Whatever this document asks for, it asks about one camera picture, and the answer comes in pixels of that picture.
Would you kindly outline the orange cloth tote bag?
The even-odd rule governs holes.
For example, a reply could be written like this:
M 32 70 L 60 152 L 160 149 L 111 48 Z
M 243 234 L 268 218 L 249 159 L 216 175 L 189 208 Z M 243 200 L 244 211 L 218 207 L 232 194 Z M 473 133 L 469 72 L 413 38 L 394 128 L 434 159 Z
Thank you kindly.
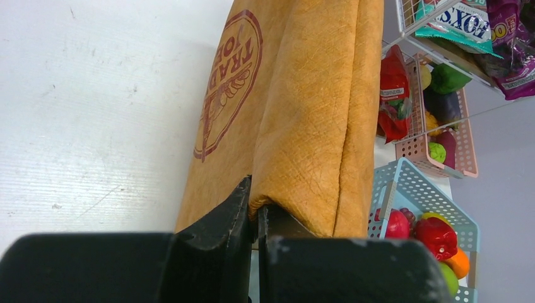
M 276 204 L 316 236 L 366 237 L 384 5 L 233 2 L 209 73 L 176 231 L 251 176 L 251 220 Z

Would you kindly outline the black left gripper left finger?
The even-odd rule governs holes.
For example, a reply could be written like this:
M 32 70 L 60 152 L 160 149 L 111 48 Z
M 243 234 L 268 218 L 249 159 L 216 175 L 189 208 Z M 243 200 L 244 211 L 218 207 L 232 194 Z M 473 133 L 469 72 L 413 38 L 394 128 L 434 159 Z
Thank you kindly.
M 1 259 L 1 301 L 248 302 L 251 181 L 176 234 L 21 237 Z

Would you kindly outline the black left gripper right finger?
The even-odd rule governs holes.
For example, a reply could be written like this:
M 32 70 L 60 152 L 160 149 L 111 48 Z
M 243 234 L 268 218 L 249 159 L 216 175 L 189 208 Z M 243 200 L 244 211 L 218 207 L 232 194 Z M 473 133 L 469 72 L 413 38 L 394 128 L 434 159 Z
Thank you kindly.
M 258 214 L 261 302 L 450 302 L 419 242 L 321 238 L 276 205 Z

